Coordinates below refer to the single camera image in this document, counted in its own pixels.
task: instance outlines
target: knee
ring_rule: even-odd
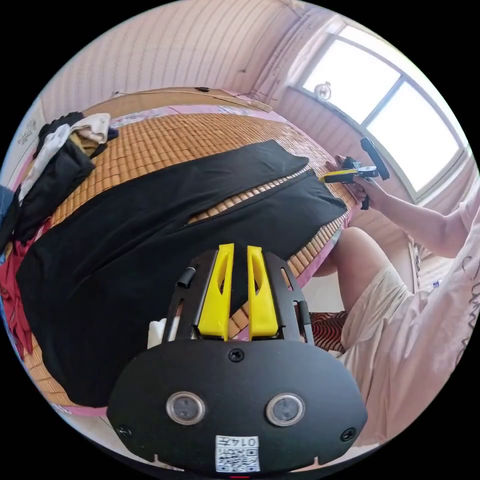
[[[356,226],[349,226],[341,232],[332,253],[348,252],[358,254],[364,249],[370,249],[373,244],[376,244],[376,242],[368,233]]]
[[[363,230],[356,226],[349,226],[341,232],[336,245],[340,243],[361,242],[365,237],[369,237],[369,235]]]

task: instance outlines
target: black mount plate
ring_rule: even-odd
[[[230,360],[232,349],[243,352],[241,361]],[[167,399],[182,391],[205,404],[195,425],[167,415]],[[294,425],[274,426],[266,418],[267,403],[281,393],[304,402],[304,415]],[[152,462],[156,454],[159,461],[217,478],[240,474],[216,471],[216,436],[258,437],[260,472],[244,473],[258,477],[311,465],[315,457],[320,464],[340,457],[367,421],[359,389],[341,362],[290,340],[162,343],[123,370],[107,416],[135,455]]]

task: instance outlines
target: leg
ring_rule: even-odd
[[[313,275],[323,277],[335,270],[343,306],[350,312],[377,273],[391,265],[379,245],[363,230],[346,228],[322,266]]]

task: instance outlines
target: black cloth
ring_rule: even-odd
[[[52,123],[46,123],[38,132],[38,145],[36,146],[35,153],[33,158],[36,159],[37,155],[40,153],[40,150],[44,146],[45,138],[48,134],[54,133],[58,127],[68,124],[70,126],[76,124],[80,120],[85,118],[84,114],[79,111],[72,111],[65,116],[61,116],[57,120],[54,120]]]
[[[25,195],[13,238],[25,245],[94,168],[88,156],[68,139]]]
[[[149,323],[166,316],[192,258],[235,243],[234,312],[248,299],[247,245],[288,260],[345,213],[310,170],[187,224],[306,162],[264,142],[173,165],[97,195],[32,245],[16,276],[23,307],[46,368],[70,400],[107,405],[122,369],[146,349]]]
[[[108,133],[106,136],[106,141],[109,142],[110,140],[116,139],[119,136],[119,131],[115,128],[108,128]],[[100,155],[102,152],[104,152],[107,149],[107,144],[106,143],[100,143],[98,147],[93,151],[93,153],[90,155],[91,159],[94,159],[96,156]]]

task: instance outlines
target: yellow clip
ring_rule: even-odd
[[[279,324],[262,248],[248,246],[246,258],[248,265],[249,339],[273,337],[278,332]]]
[[[233,267],[234,244],[220,245],[198,321],[201,335],[228,340]]]
[[[329,171],[325,175],[321,176],[319,180],[321,182],[325,182],[325,177],[331,177],[332,175],[349,175],[349,174],[356,174],[357,170],[355,168],[349,168],[348,170],[336,170],[336,171]]]

